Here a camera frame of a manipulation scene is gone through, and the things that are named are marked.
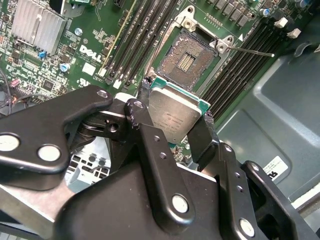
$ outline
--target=blue capacitor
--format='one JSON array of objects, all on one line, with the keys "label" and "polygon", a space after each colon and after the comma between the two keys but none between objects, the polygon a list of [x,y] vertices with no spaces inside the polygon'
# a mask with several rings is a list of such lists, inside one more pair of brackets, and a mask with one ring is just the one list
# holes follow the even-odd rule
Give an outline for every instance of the blue capacitor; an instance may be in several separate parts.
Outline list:
[{"label": "blue capacitor", "polygon": [[60,71],[63,73],[68,72],[70,69],[70,64],[69,63],[62,63],[60,64]]},{"label": "blue capacitor", "polygon": [[47,52],[41,51],[41,52],[39,52],[38,57],[39,57],[40,59],[43,59],[46,55],[47,55]]},{"label": "blue capacitor", "polygon": [[262,8],[262,9],[260,9],[259,13],[260,13],[260,16],[266,18],[269,16],[270,10],[267,8],[265,8],[265,9]]}]

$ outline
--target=electrolytic capacitor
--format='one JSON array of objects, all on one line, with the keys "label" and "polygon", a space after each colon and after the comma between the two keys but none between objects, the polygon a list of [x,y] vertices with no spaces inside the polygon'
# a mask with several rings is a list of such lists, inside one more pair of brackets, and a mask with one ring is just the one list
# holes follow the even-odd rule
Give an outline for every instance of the electrolytic capacitor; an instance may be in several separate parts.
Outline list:
[{"label": "electrolytic capacitor", "polygon": [[301,1],[299,1],[299,2],[297,2],[295,4],[295,7],[297,9],[304,9],[307,5],[308,5],[308,1],[307,0],[301,0]]},{"label": "electrolytic capacitor", "polygon": [[41,51],[41,52],[39,52],[38,57],[40,59],[43,59],[46,55],[47,55],[47,53],[45,51]]},{"label": "electrolytic capacitor", "polygon": [[60,71],[63,73],[68,72],[70,69],[70,64],[69,63],[62,63],[60,64]]},{"label": "electrolytic capacitor", "polygon": [[267,8],[262,8],[262,9],[260,9],[259,14],[260,14],[260,16],[266,18],[269,16],[270,10]]}]

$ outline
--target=wire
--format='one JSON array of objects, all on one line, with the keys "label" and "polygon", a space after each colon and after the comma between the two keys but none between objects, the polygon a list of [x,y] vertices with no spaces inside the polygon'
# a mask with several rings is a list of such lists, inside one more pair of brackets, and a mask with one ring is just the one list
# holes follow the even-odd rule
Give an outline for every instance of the wire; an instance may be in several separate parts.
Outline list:
[{"label": "wire", "polygon": [[230,46],[229,49],[236,50],[236,51],[239,51],[239,52],[249,53],[249,54],[260,55],[260,56],[264,56],[264,57],[271,57],[271,58],[275,57],[275,55],[273,53],[260,52],[260,51],[244,49],[244,48],[240,48],[240,47]]},{"label": "wire", "polygon": [[13,107],[10,85],[9,85],[7,76],[5,75],[4,71],[3,71],[1,68],[0,68],[0,74],[2,75],[2,79],[4,80],[5,85],[6,85],[6,90],[7,90],[7,102],[8,102],[7,104],[8,104],[8,106],[9,106],[8,115],[10,115],[10,114],[12,113],[12,107]]},{"label": "wire", "polygon": [[4,92],[4,100],[1,101],[0,109],[3,109],[4,107],[8,106],[8,94]]},{"label": "wire", "polygon": [[15,101],[15,104],[13,106],[15,106],[17,103],[21,102],[22,100],[25,100],[25,99],[28,99],[28,98],[32,98],[32,97],[43,97],[43,98],[46,98],[48,100],[51,99],[51,97],[49,97],[49,96],[46,96],[46,95],[43,95],[43,94],[40,94],[40,93],[34,93],[34,94],[29,94],[29,95],[25,95],[25,96],[19,97]]}]

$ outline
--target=metal wire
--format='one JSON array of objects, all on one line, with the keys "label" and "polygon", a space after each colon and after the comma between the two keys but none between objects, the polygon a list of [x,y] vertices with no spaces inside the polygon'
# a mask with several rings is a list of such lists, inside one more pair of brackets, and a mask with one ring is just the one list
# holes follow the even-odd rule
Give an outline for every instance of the metal wire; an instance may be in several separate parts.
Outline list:
[{"label": "metal wire", "polygon": [[7,76],[6,74],[4,73],[4,71],[0,68],[0,74],[2,76],[2,79],[6,85],[6,90],[7,90],[7,101],[8,101],[8,106],[9,106],[9,111],[8,111],[8,115],[10,115],[12,113],[12,107],[13,107],[13,104],[12,104],[12,97],[11,97],[11,90],[10,90],[10,85],[9,85],[9,82],[8,82],[8,79],[7,79]]},{"label": "metal wire", "polygon": [[17,103],[21,102],[22,100],[25,100],[25,99],[28,99],[28,98],[32,98],[32,97],[43,97],[43,98],[46,98],[48,100],[51,99],[51,97],[49,97],[49,96],[46,96],[46,95],[43,95],[43,94],[40,94],[40,93],[34,93],[34,94],[29,94],[29,95],[25,95],[25,96],[19,97],[15,101],[15,104],[13,106],[15,106]]}]

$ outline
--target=capacitor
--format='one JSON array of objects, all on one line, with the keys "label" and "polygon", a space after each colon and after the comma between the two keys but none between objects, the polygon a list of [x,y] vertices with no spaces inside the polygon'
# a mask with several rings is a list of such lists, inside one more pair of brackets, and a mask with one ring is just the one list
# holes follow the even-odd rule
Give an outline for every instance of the capacitor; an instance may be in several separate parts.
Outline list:
[{"label": "capacitor", "polygon": [[68,72],[70,69],[70,64],[69,63],[62,63],[60,64],[60,71],[63,73]]},{"label": "capacitor", "polygon": [[295,3],[295,7],[297,9],[304,9],[307,5],[308,5],[308,2],[306,0],[301,0]]},{"label": "capacitor", "polygon": [[9,86],[14,89],[14,88],[16,88],[17,86],[19,86],[20,83],[21,83],[21,79],[16,78],[16,79],[12,80],[12,81],[9,83]]},{"label": "capacitor", "polygon": [[267,8],[262,8],[262,9],[260,9],[259,14],[260,14],[260,16],[266,18],[269,16],[270,10]]},{"label": "capacitor", "polygon": [[47,55],[47,52],[45,52],[45,51],[41,51],[41,52],[38,53],[38,57],[40,59],[43,59],[46,55]]}]

